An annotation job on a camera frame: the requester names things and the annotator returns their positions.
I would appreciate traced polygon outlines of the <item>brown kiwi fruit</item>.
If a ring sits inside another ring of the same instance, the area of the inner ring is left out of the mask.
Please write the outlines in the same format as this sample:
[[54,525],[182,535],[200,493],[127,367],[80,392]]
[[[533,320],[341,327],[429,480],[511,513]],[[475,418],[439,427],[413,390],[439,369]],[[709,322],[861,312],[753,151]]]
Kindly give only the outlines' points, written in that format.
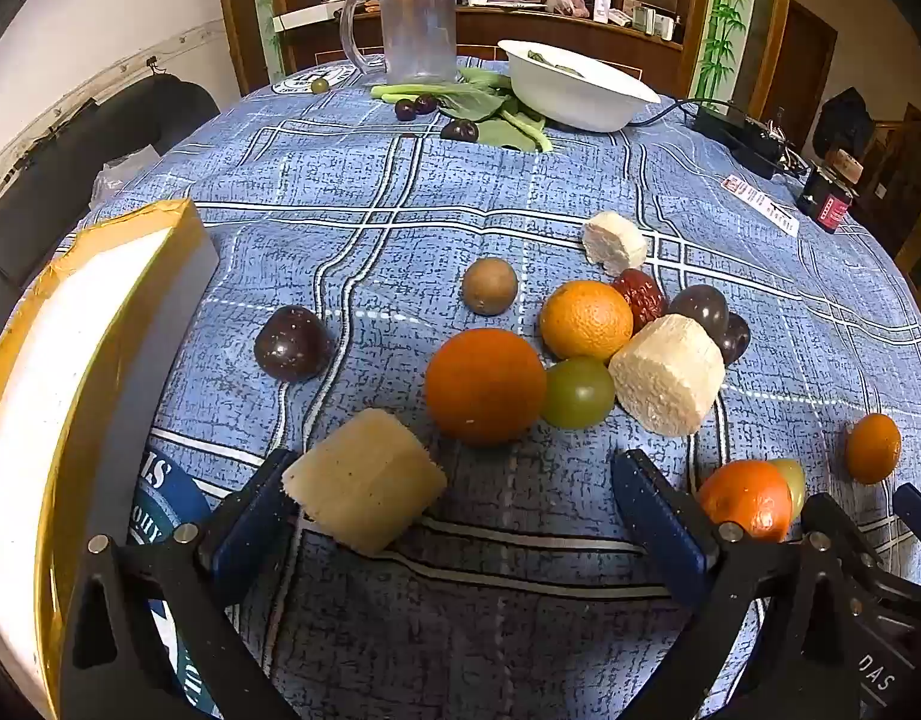
[[503,259],[483,257],[463,273],[462,301],[479,316],[499,316],[517,296],[517,275]]

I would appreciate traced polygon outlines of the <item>dark plum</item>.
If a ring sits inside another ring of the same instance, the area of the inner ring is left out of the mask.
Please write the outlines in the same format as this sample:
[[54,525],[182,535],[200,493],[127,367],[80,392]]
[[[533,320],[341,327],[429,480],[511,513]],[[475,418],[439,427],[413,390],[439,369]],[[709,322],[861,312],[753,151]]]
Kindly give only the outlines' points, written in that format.
[[323,321],[302,305],[275,310],[255,337],[255,361],[281,382],[301,382],[327,367],[332,342]]
[[442,127],[440,136],[444,140],[454,140],[454,142],[476,143],[480,138],[480,132],[478,132],[478,125],[469,119],[452,119]]
[[743,317],[735,312],[730,312],[727,319],[727,328],[722,335],[721,348],[722,359],[725,366],[732,366],[737,362],[748,349],[750,344],[750,327]]

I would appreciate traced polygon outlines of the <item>beige sponge cake block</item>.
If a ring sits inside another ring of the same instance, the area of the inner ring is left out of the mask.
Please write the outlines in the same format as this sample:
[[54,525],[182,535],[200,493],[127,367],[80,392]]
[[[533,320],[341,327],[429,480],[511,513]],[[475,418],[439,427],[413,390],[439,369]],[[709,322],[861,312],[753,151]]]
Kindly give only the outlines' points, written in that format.
[[446,491],[415,434],[384,410],[362,410],[281,475],[284,494],[351,550],[377,554]]

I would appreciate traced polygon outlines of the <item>green plum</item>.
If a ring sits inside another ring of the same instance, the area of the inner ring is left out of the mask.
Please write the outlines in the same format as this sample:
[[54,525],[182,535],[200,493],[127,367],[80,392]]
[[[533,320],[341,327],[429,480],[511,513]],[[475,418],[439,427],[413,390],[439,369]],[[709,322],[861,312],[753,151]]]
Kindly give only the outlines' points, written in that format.
[[559,429],[587,429],[604,421],[615,403],[613,380],[597,359],[565,359],[547,369],[542,418]]

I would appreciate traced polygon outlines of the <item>red jujube date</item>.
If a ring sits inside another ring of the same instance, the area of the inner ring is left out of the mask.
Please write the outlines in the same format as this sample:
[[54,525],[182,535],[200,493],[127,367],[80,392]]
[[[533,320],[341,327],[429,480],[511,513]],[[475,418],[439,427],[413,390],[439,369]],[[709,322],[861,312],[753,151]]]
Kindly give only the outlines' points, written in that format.
[[632,317],[632,333],[639,333],[650,322],[667,312],[667,300],[657,283],[644,271],[627,268],[611,286],[625,298]]

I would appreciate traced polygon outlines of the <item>large dark orange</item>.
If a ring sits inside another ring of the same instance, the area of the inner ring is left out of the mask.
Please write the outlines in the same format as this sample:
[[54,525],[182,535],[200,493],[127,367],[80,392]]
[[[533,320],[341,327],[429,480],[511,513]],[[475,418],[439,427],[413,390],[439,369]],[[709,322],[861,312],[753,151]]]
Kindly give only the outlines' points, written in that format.
[[474,328],[447,340],[424,374],[424,398],[441,433],[473,447],[519,439],[539,419],[547,372],[508,330]]

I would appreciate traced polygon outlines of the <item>small dark grape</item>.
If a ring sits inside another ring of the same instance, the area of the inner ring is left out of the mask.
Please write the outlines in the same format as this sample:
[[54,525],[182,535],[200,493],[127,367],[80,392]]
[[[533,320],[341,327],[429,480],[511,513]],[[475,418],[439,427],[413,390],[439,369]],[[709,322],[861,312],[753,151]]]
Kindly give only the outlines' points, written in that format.
[[415,110],[418,115],[428,115],[436,112],[439,101],[432,94],[418,94],[415,99]]
[[408,122],[416,119],[416,106],[412,99],[400,99],[395,103],[395,115],[399,121]]

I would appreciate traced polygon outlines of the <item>white foam cylinder block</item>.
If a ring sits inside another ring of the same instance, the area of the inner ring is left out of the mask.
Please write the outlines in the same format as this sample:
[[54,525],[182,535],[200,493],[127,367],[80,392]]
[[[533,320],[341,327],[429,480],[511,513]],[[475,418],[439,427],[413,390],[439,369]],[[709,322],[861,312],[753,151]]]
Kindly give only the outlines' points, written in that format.
[[696,434],[725,379],[721,350],[689,317],[649,322],[608,361],[616,401],[650,433]]

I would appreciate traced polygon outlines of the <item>lighter orange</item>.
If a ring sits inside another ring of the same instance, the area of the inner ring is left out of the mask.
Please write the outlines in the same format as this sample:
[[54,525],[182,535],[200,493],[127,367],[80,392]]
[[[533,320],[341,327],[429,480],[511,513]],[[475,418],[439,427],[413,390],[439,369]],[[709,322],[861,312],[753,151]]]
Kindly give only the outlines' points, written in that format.
[[538,328],[558,359],[589,356],[607,362],[632,337],[632,312],[613,286],[600,281],[568,281],[543,305]]

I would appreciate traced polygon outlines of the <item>small white cake piece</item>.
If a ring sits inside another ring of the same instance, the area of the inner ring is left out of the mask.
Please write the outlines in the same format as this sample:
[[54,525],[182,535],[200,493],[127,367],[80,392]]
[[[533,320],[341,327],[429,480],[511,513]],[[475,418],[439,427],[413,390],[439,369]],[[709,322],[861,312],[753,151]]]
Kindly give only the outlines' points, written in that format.
[[616,211],[600,211],[582,226],[582,247],[587,260],[607,275],[619,277],[646,261],[647,241],[636,224]]

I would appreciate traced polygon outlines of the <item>green fruit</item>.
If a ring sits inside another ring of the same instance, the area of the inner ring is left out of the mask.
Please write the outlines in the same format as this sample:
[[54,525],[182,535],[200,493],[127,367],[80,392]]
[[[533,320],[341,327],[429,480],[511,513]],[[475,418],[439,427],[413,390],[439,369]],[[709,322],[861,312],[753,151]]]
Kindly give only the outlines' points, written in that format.
[[791,520],[796,522],[805,502],[805,475],[803,474],[802,465],[797,460],[791,460],[790,458],[773,460],[771,465],[781,473],[785,483],[787,483],[789,496],[791,496]]

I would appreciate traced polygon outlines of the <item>black power adapter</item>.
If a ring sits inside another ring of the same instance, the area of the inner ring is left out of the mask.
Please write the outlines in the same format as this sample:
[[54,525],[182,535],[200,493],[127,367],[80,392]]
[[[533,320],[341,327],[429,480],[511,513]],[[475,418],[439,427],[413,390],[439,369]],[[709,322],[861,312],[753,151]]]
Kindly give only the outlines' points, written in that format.
[[771,179],[784,169],[785,137],[773,122],[721,114],[714,103],[700,103],[693,130],[724,145],[740,166],[757,176]]

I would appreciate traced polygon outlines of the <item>black leather sofa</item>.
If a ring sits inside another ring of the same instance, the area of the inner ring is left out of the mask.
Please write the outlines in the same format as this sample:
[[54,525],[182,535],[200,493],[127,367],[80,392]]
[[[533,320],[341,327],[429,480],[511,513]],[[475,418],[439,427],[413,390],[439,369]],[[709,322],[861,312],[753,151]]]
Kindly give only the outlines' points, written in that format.
[[218,114],[208,91],[158,73],[88,101],[19,161],[0,199],[0,333],[60,241],[88,213],[104,164],[149,146],[166,154]]

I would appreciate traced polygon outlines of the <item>small tangerine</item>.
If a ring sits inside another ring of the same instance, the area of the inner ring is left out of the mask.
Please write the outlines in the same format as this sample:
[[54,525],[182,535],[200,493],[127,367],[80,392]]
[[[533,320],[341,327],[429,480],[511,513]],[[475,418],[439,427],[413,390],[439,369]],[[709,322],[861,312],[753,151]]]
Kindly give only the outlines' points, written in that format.
[[870,486],[885,481],[896,470],[900,455],[896,422],[887,415],[870,413],[847,436],[844,463],[854,481]]

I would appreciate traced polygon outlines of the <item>dark passion fruit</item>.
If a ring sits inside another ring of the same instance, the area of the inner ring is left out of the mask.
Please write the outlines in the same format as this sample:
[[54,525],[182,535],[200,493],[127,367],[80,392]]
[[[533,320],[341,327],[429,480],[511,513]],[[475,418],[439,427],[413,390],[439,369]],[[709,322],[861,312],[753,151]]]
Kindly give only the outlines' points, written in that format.
[[680,291],[670,301],[668,312],[696,320],[714,343],[721,343],[727,332],[727,301],[719,289],[709,284],[695,284]]

